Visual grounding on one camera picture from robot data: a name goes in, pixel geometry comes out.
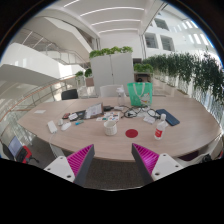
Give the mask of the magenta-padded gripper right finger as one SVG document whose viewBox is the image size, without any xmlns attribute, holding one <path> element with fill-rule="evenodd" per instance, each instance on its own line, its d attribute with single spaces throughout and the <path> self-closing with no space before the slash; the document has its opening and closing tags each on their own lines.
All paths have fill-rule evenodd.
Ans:
<svg viewBox="0 0 224 224">
<path fill-rule="evenodd" d="M 136 143 L 132 144 L 132 155 L 145 185 L 183 168 L 167 153 L 157 154 Z"/>
</svg>

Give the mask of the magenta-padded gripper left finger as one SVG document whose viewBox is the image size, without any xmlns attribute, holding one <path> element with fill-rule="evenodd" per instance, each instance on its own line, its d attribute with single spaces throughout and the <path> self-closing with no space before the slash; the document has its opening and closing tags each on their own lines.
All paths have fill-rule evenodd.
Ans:
<svg viewBox="0 0 224 224">
<path fill-rule="evenodd" d="M 94 154 L 94 145 L 91 144 L 67 157 L 57 157 L 45 168 L 45 171 L 83 186 Z"/>
</svg>

